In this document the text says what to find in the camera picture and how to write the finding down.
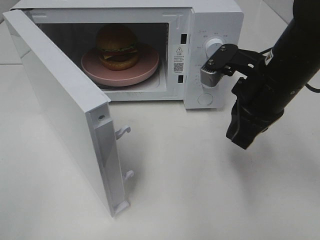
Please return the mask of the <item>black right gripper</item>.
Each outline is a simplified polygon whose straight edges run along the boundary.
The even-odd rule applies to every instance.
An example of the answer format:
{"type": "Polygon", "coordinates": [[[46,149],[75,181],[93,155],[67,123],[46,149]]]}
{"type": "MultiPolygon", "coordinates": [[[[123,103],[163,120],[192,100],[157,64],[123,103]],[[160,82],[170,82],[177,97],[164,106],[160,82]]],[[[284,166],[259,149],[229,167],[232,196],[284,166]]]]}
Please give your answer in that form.
{"type": "Polygon", "coordinates": [[[226,137],[246,150],[257,135],[279,119],[284,111],[270,113],[269,104],[264,100],[275,93],[273,87],[266,86],[269,74],[266,70],[265,56],[255,51],[237,49],[229,61],[231,71],[246,76],[240,77],[231,92],[236,101],[231,110],[231,122],[226,137]]]}

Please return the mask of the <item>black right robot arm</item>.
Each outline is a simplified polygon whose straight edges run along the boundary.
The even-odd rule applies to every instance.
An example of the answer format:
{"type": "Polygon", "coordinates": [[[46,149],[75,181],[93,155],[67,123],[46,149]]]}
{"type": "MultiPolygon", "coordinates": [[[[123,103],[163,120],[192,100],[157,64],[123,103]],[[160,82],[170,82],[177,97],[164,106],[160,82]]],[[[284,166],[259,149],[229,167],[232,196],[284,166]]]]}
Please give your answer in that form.
{"type": "Polygon", "coordinates": [[[258,61],[258,75],[239,79],[231,90],[236,101],[226,137],[243,149],[282,117],[320,69],[320,2],[296,0],[292,12],[266,59],[258,61]]]}

